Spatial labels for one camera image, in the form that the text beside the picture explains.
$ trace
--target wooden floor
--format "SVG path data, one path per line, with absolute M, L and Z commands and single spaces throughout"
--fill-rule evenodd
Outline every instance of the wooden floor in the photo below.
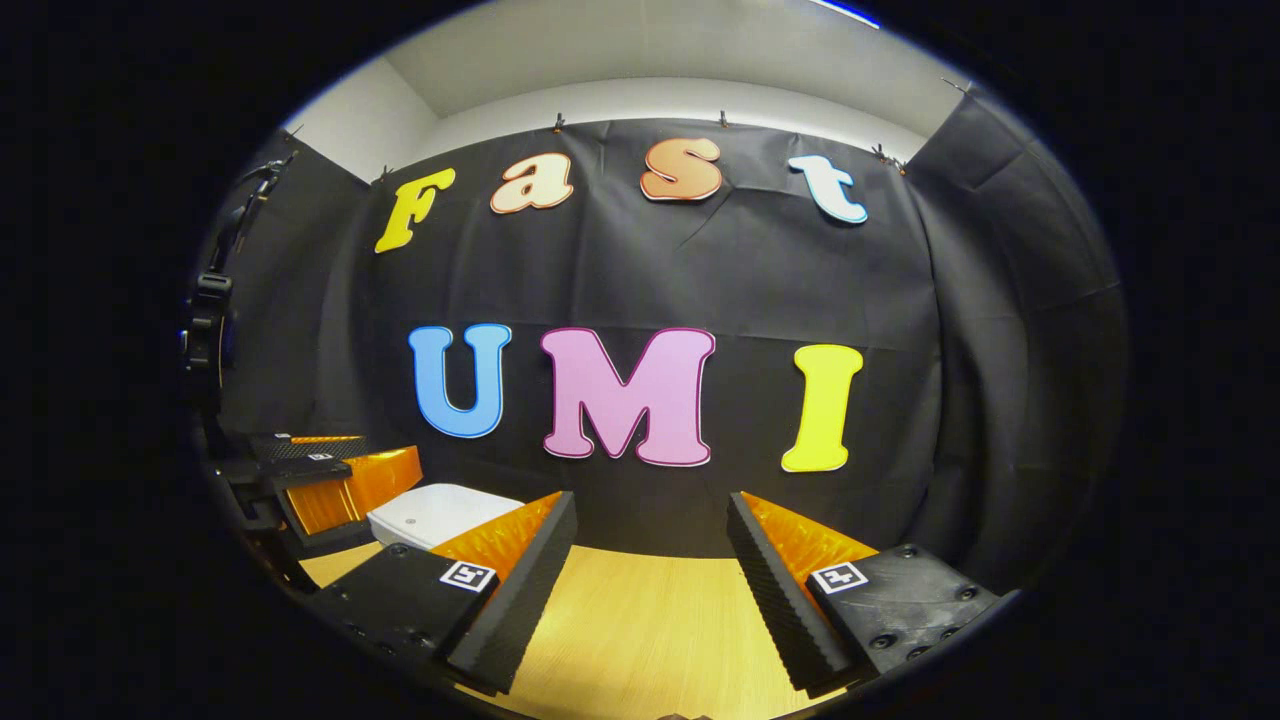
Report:
M 370 543 L 302 565 L 325 585 L 379 550 Z M 570 551 L 511 694 L 460 689 L 554 720 L 673 712 L 756 720 L 837 694 L 809 700 L 791 689 L 736 560 L 580 546 Z

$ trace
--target blue letter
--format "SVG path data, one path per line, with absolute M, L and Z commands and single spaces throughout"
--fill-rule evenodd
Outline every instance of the blue letter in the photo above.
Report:
M 413 384 L 417 407 L 431 427 L 447 436 L 486 436 L 502 420 L 502 348 L 511 342 L 507 325 L 471 325 L 462 340 L 475 350 L 476 404 L 458 410 L 449 402 L 444 383 L 444 351 L 453 345 L 449 328 L 417 328 L 408 333 L 413 348 Z
M 845 197 L 845 188 L 840 187 L 842 184 L 852 187 L 854 178 L 845 170 L 832 168 L 831 160 L 822 155 L 805 155 L 792 158 L 787 164 L 791 169 L 804 172 L 804 179 L 809 181 L 809 193 L 824 213 L 846 223 L 867 220 L 867 209 L 860 202 L 850 202 Z

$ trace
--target foam letter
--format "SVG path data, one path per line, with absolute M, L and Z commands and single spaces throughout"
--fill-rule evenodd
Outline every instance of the foam letter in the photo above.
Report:
M 595 450 L 582 434 L 582 415 L 609 457 L 621 457 L 649 414 L 649 434 L 636 455 L 653 465 L 701 465 L 712 451 L 701 441 L 703 364 L 716 352 L 705 331 L 672 328 L 649 338 L 623 384 L 599 336 L 584 328 L 562 328 L 543 336 L 552 356 L 556 410 L 552 434 L 543 447 L 561 457 L 588 457 Z
M 502 420 L 502 348 L 511 342 L 511 328 L 471 325 L 462 340 L 476 357 L 476 404 L 471 410 L 454 407 L 445 389 L 444 351 L 453 345 L 449 328 L 428 327 L 408 333 L 417 407 L 422 416 L 447 436 L 475 438 L 489 434 Z
M 453 168 L 426 176 L 422 179 L 407 182 L 396 191 L 396 206 L 392 208 L 392 217 L 387 220 L 387 229 L 383 237 L 374 245 L 374 252 L 387 252 L 397 247 L 408 245 L 413 240 L 413 231 L 408 229 L 410 222 L 421 223 L 426 214 L 431 211 L 431 202 L 435 200 L 435 188 L 448 190 L 453 184 L 457 173 Z
M 489 200 L 494 213 L 506 215 L 518 213 L 532 205 L 539 210 L 554 208 L 573 195 L 568 184 L 570 160 L 559 152 L 545 152 L 521 160 L 502 173 L 502 179 L 509 181 Z
M 640 176 L 640 190 L 649 200 L 701 200 L 719 190 L 719 168 L 709 160 L 719 158 L 719 147 L 704 138 L 663 140 L 644 156 L 648 173 Z
M 863 356 L 844 345 L 808 345 L 796 350 L 796 368 L 804 373 L 804 410 L 796 445 L 782 455 L 788 473 L 838 470 L 849 461 L 840 443 L 845 434 L 849 384 L 863 369 Z
M 849 173 L 832 168 L 831 160 L 822 155 L 792 158 L 787 164 L 794 170 L 804 172 L 804 179 L 809 181 L 809 193 L 824 213 L 846 223 L 867 222 L 867 208 L 860 202 L 850 202 L 841 187 L 854 186 L 854 178 Z

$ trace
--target ceiling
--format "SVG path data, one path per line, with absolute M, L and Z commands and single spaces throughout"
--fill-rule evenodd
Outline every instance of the ceiling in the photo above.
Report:
M 812 0 L 495 0 L 407 40 L 387 60 L 438 117 L 515 95 L 681 77 L 801 92 L 929 137 L 959 70 Z

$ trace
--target pink letter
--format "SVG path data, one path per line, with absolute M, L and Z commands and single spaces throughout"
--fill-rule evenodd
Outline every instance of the pink letter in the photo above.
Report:
M 595 450 L 582 434 L 582 415 L 609 457 L 627 450 L 640 418 L 649 413 L 649 434 L 636 455 L 653 465 L 701 465 L 712 450 L 701 441 L 703 364 L 716 352 L 705 331 L 671 328 L 649 338 L 623 384 L 595 331 L 562 328 L 543 336 L 552 356 L 556 411 L 543 447 L 561 457 L 588 457 Z

